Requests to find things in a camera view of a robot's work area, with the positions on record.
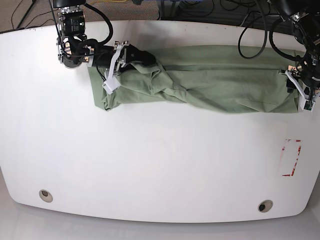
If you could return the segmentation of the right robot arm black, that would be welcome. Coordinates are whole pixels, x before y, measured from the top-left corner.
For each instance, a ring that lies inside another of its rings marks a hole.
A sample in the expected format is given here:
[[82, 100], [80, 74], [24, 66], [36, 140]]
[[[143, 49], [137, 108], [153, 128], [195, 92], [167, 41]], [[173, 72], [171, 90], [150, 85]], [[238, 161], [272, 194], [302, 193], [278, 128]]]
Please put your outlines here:
[[[88, 67], [96, 68], [106, 85], [114, 83], [115, 77], [131, 64], [144, 67], [156, 64], [154, 55], [139, 50], [128, 41], [108, 46], [114, 34], [113, 25], [102, 11], [85, 0], [52, 0], [50, 5], [52, 11], [58, 10], [53, 20], [57, 31], [58, 59], [65, 67], [75, 69], [86, 63]], [[100, 15], [107, 24], [108, 35], [104, 40], [88, 38], [85, 34], [86, 22], [82, 6]]]

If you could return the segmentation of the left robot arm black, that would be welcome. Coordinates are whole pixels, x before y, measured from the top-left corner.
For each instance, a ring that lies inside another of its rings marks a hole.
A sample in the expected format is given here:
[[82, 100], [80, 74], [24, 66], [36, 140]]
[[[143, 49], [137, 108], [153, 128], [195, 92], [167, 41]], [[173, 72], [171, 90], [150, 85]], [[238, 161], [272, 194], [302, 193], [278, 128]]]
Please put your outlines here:
[[[272, 49], [285, 59], [301, 67], [299, 73], [289, 71], [288, 78], [295, 83], [300, 79], [309, 88], [305, 99], [314, 101], [316, 89], [320, 88], [320, 2], [318, 0], [271, 0], [270, 4], [280, 15], [269, 30]], [[293, 36], [305, 47], [303, 57], [292, 56], [279, 50], [273, 40], [275, 28], [289, 21], [293, 26]]]

